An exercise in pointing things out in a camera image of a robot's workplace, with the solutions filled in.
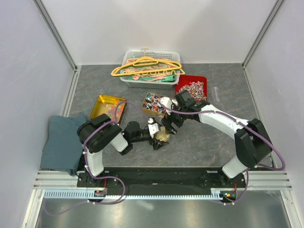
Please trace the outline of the white round lid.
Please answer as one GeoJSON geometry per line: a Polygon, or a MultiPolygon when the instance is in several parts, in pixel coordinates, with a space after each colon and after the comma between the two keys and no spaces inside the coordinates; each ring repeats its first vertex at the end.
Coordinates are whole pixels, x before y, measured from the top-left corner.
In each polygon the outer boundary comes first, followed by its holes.
{"type": "Polygon", "coordinates": [[[165,143],[169,140],[170,134],[167,134],[165,127],[161,126],[160,131],[154,135],[154,138],[160,142],[165,143]]]}

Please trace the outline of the clear plastic scoop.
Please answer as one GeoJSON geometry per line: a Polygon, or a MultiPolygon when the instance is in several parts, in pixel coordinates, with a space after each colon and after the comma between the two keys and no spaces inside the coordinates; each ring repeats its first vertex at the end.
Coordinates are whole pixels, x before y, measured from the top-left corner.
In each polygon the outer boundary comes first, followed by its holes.
{"type": "Polygon", "coordinates": [[[212,91],[212,96],[213,96],[214,102],[219,103],[220,102],[219,88],[217,86],[214,86],[214,87],[212,87],[211,91],[212,91]]]}

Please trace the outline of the gold gummy candy tin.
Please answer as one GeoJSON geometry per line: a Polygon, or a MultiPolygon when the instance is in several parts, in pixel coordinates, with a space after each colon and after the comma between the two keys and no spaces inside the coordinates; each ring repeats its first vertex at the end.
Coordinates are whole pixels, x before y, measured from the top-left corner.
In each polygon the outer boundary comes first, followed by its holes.
{"type": "Polygon", "coordinates": [[[116,107],[122,101],[127,100],[122,97],[111,95],[99,95],[91,112],[90,119],[94,119],[102,114],[107,114],[112,121],[116,121],[117,123],[121,124],[127,104],[121,104],[117,111],[116,107]]]}

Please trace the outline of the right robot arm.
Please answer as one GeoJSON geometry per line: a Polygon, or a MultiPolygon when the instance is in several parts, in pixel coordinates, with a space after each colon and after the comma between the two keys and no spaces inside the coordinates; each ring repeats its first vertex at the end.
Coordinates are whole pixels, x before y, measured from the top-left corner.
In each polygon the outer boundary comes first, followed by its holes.
{"type": "Polygon", "coordinates": [[[256,167],[271,151],[271,141],[263,123],[227,114],[205,100],[195,100],[188,91],[177,93],[174,98],[163,97],[159,105],[166,110],[162,124],[168,133],[176,134],[185,120],[195,120],[210,125],[231,137],[235,142],[236,155],[222,166],[218,183],[230,186],[235,177],[245,170],[256,167]]]}

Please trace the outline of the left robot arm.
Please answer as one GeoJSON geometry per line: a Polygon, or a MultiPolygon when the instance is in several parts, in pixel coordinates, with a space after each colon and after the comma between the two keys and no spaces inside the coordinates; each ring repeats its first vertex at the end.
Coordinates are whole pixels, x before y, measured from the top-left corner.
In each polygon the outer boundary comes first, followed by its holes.
{"type": "Polygon", "coordinates": [[[121,155],[126,155],[136,142],[147,141],[154,150],[157,150],[167,145],[170,138],[165,127],[155,118],[149,118],[148,125],[143,129],[136,121],[129,122],[122,129],[106,114],[82,124],[77,130],[77,135],[84,149],[85,169],[89,172],[87,180],[94,187],[99,187],[104,182],[103,149],[107,145],[111,145],[121,155]]]}

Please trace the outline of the gold lollipop tin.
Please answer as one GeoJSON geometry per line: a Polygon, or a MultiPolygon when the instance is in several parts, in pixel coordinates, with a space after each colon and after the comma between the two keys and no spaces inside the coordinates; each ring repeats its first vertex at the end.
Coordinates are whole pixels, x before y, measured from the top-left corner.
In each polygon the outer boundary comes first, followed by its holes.
{"type": "Polygon", "coordinates": [[[166,114],[166,110],[159,105],[162,95],[155,93],[147,93],[142,103],[142,111],[147,116],[156,116],[163,118],[166,114]]]}

